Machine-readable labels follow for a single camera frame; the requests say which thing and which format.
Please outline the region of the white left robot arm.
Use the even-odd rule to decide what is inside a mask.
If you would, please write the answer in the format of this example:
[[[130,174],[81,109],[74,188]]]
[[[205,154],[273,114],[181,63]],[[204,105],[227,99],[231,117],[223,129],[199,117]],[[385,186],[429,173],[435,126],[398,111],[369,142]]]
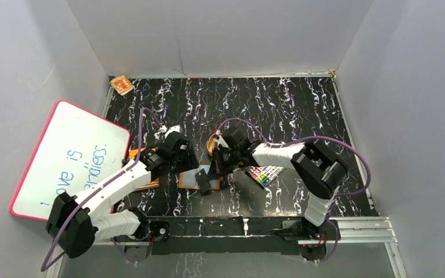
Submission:
[[[162,127],[164,140],[146,147],[123,168],[74,195],[64,192],[52,205],[46,231],[70,258],[87,252],[95,242],[129,235],[143,241],[152,233],[150,218],[137,208],[111,213],[111,207],[136,189],[199,166],[192,141],[181,126]]]

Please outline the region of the yellow oval tray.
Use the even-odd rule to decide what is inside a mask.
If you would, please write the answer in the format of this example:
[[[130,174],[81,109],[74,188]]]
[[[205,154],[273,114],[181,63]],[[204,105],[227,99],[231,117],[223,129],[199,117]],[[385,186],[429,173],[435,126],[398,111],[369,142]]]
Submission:
[[[218,148],[220,144],[220,135],[219,134],[212,134],[206,144],[207,153],[210,157],[213,156],[213,150],[215,148]]]

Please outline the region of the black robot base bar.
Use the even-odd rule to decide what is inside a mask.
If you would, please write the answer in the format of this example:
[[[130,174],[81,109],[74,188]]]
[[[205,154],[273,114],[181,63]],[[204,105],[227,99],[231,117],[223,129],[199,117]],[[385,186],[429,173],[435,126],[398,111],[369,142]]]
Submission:
[[[148,255],[181,253],[279,253],[319,262],[341,238],[338,223],[319,227],[304,217],[149,217],[144,233],[116,236],[125,250],[145,246]]]

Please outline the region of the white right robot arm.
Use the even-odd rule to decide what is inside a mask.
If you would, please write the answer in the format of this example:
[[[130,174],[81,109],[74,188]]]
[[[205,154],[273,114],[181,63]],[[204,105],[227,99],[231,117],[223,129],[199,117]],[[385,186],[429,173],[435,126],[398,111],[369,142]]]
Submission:
[[[208,179],[218,179],[237,168],[275,166],[295,170],[309,191],[304,213],[304,235],[317,240],[326,232],[326,215],[348,174],[347,164],[320,139],[296,144],[250,141],[238,128],[213,136]]]

